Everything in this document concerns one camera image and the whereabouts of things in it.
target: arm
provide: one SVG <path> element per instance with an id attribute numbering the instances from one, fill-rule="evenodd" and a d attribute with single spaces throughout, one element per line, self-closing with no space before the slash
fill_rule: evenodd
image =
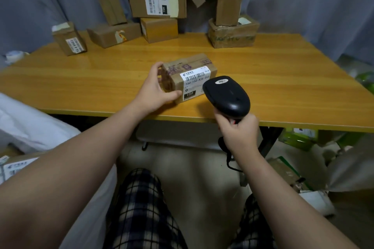
<path id="1" fill-rule="evenodd" d="M 136 125 L 181 91 L 164 93 L 152 66 L 136 98 L 0 185 L 0 244 L 58 247 L 99 188 Z"/>
<path id="2" fill-rule="evenodd" d="M 215 111 L 225 143 L 244 171 L 280 248 L 357 248 L 266 162 L 257 149 L 258 119 L 248 114 L 239 124 Z"/>

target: barcode scanner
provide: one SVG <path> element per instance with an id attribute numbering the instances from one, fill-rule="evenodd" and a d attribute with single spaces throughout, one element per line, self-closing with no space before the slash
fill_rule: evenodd
<path id="1" fill-rule="evenodd" d="M 209 79 L 203 84 L 203 91 L 212 105 L 229 119 L 231 124 L 238 124 L 250 111 L 251 102 L 247 93 L 237 82 L 228 76 Z M 229 162 L 233 161 L 234 157 L 226 147 L 223 137 L 218 139 L 218 145 L 227 154 L 227 167 L 243 172 L 230 167 Z"/>

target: checkered fabric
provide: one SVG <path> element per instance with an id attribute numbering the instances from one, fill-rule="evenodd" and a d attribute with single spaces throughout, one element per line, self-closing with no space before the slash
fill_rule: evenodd
<path id="1" fill-rule="evenodd" d="M 273 233 L 252 195 L 245 202 L 239 229 L 228 249 L 277 248 Z"/>
<path id="2" fill-rule="evenodd" d="M 163 198 L 161 182 L 149 170 L 137 168 L 119 188 L 104 248 L 187 249 Z M 277 248 L 273 234 L 253 195 L 228 249 Z"/>
<path id="3" fill-rule="evenodd" d="M 105 248 L 187 248 L 164 201 L 161 182 L 149 170 L 137 168 L 125 178 L 113 216 Z"/>

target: forearm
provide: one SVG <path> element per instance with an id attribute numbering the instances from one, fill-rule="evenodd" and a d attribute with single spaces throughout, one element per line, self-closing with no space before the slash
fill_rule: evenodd
<path id="1" fill-rule="evenodd" d="M 43 234 L 37 239 L 43 247 L 57 247 L 145 115 L 132 102 L 0 185 L 0 209 L 7 209 L 0 211 L 2 236 L 13 235 L 11 242 L 29 236 L 32 242 L 32 236 Z"/>
<path id="2" fill-rule="evenodd" d="M 302 199 L 257 149 L 246 150 L 239 165 L 280 248 L 357 248 Z"/>

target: hand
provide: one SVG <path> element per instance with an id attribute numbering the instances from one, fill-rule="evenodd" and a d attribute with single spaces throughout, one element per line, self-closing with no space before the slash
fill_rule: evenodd
<path id="1" fill-rule="evenodd" d="M 258 152 L 258 119 L 255 115 L 247 114 L 239 124 L 231 124 L 217 109 L 214 109 L 214 115 L 220 126 L 225 144 L 237 161 L 242 156 L 248 155 L 249 152 Z"/>
<path id="2" fill-rule="evenodd" d="M 166 93 L 161 89 L 159 84 L 159 82 L 161 82 L 161 78 L 157 77 L 160 75 L 161 71 L 159 68 L 161 66 L 162 62 L 153 64 L 148 73 L 147 79 L 144 81 L 134 99 L 134 102 L 138 103 L 139 108 L 144 109 L 144 112 L 147 114 L 159 109 L 168 101 L 176 100 L 182 95 L 182 91 L 172 91 Z"/>

